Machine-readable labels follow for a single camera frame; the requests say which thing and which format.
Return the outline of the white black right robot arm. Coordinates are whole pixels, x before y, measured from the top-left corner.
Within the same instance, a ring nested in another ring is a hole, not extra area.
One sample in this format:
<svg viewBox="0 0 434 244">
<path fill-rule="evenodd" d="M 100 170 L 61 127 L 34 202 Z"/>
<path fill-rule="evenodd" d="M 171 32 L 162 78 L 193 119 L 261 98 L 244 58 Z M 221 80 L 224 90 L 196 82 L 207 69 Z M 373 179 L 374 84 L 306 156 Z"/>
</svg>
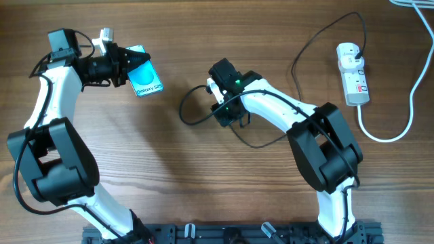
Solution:
<svg viewBox="0 0 434 244">
<path fill-rule="evenodd" d="M 351 191 L 360 185 L 363 155 L 340 110 L 291 98 L 252 70 L 241 74 L 226 58 L 208 73 L 207 91 L 217 100 L 212 112 L 221 126 L 255 114 L 285 132 L 298 171 L 317 192 L 320 228 L 336 243 L 347 241 L 355 225 Z"/>
</svg>

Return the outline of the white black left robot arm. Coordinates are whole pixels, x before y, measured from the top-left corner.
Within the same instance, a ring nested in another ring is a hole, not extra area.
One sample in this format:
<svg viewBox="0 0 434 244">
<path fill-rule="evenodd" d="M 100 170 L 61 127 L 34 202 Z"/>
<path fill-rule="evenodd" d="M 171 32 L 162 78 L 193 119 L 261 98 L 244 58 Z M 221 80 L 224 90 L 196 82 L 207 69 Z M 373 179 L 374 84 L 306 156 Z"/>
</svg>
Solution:
<svg viewBox="0 0 434 244">
<path fill-rule="evenodd" d="M 101 185 L 97 162 L 73 126 L 76 101 L 86 87 L 124 85 L 129 73 L 151 57 L 119 47 L 109 28 L 89 42 L 101 54 L 84 56 L 79 35 L 69 28 L 51 31 L 51 50 L 31 71 L 41 82 L 35 109 L 23 129 L 7 137 L 14 193 L 33 212 L 20 192 L 18 181 L 23 179 L 33 198 L 51 203 L 54 213 L 70 209 L 84 217 L 99 232 L 101 243 L 153 243 L 152 232 L 136 214 Z"/>
</svg>

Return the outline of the Galaxy S25 smartphone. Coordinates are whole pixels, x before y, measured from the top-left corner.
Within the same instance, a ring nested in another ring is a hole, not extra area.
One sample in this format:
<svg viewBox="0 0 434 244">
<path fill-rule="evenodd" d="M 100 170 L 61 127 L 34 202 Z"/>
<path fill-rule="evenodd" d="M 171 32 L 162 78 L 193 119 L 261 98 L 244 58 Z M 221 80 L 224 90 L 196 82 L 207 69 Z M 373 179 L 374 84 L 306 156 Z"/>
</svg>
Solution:
<svg viewBox="0 0 434 244">
<path fill-rule="evenodd" d="M 138 97 L 145 97 L 164 90 L 159 75 L 150 60 L 141 64 L 127 75 L 132 89 Z"/>
</svg>

